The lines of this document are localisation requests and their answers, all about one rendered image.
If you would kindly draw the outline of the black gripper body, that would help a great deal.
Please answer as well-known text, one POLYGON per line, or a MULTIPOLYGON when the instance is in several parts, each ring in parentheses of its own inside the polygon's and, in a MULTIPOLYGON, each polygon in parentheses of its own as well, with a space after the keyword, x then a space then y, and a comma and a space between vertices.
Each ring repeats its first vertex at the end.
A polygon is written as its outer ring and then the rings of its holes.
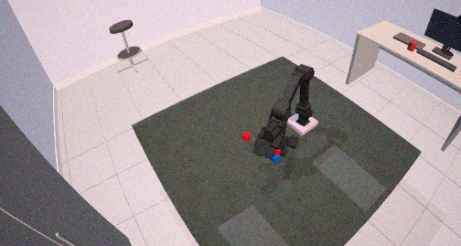
MULTIPOLYGON (((265 138, 263 137, 263 133, 267 130, 268 128, 266 127, 263 127, 261 132, 260 132, 260 139, 263 139, 265 140, 265 138)), ((285 130, 286 131, 286 130, 285 130)), ((297 136, 294 136, 294 135, 285 135, 285 131, 284 132, 281 132, 279 135, 284 135, 284 143, 287 144, 288 147, 290 148, 293 148, 295 149, 296 145, 297 145, 297 142, 298 142, 298 137, 297 136)))

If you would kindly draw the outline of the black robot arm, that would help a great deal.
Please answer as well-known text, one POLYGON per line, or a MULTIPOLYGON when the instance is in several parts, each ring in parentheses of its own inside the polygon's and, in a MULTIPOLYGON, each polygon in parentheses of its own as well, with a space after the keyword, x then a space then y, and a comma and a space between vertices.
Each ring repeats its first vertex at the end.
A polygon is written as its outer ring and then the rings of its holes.
POLYGON ((284 91, 284 96, 277 100, 270 111, 269 120, 271 124, 263 133, 263 137, 269 146, 275 149, 282 149, 284 146, 284 135, 279 135, 286 130, 286 125, 291 111, 291 102, 295 97, 295 93, 300 85, 299 103, 296 105, 295 111, 298 114, 297 123, 306 127, 310 123, 308 120, 312 117, 311 105, 308 102, 309 97, 309 81, 313 79, 315 71, 313 68, 305 64, 296 66, 292 73, 292 78, 284 91), (275 116, 275 118, 273 118, 275 116))

